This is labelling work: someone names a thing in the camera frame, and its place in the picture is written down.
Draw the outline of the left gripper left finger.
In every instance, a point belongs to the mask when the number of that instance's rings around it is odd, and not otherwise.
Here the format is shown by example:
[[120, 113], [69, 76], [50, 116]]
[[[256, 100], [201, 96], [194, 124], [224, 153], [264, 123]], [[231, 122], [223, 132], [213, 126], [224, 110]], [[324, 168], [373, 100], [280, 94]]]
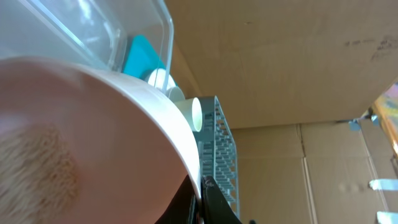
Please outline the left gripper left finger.
[[197, 224], [198, 205], [192, 183], [187, 175], [155, 224]]

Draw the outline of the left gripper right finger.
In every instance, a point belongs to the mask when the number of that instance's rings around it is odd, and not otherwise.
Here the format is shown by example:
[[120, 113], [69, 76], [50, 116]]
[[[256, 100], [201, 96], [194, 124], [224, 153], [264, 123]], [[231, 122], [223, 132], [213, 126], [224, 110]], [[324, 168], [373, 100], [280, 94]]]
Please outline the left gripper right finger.
[[201, 179], [201, 215], [204, 224], [242, 224], [210, 175]]

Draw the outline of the small pink-white bowl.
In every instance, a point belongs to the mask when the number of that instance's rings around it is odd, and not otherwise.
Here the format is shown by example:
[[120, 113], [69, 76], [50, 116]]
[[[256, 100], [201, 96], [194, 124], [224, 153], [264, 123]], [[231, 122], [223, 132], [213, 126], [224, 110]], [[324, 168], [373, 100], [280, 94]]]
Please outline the small pink-white bowl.
[[198, 149], [183, 114], [146, 82], [46, 58], [1, 62], [1, 134], [55, 126], [80, 194], [50, 223], [155, 223], [188, 175], [200, 199]]

